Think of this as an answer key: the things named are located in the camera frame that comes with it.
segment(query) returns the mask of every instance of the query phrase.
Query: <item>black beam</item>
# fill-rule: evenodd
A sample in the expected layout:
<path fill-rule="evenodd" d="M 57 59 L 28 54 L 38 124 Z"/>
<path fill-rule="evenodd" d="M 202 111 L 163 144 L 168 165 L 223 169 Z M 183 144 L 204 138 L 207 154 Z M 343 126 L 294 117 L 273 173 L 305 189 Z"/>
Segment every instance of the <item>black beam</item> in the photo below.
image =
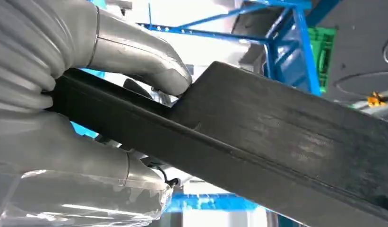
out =
<path fill-rule="evenodd" d="M 388 227 L 371 200 L 387 122 L 220 63 L 171 109 L 76 70 L 52 96 L 72 121 L 308 226 Z"/>

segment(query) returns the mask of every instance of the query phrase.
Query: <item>green crate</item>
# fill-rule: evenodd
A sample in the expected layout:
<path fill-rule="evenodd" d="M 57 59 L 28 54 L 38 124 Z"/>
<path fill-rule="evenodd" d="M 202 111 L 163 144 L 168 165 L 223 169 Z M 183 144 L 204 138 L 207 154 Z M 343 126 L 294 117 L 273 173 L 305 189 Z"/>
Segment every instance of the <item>green crate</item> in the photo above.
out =
<path fill-rule="evenodd" d="M 333 51 L 336 30 L 313 27 L 308 28 L 313 58 L 318 72 L 320 91 L 325 93 L 328 86 L 330 60 Z"/>

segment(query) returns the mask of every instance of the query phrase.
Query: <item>plastic wrap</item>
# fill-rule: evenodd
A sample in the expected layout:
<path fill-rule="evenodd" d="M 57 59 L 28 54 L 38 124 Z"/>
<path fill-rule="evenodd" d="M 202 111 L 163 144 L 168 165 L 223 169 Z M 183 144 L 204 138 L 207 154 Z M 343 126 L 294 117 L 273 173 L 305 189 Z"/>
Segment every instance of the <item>plastic wrap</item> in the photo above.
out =
<path fill-rule="evenodd" d="M 169 202 L 167 184 L 57 172 L 0 163 L 0 227 L 141 227 Z"/>

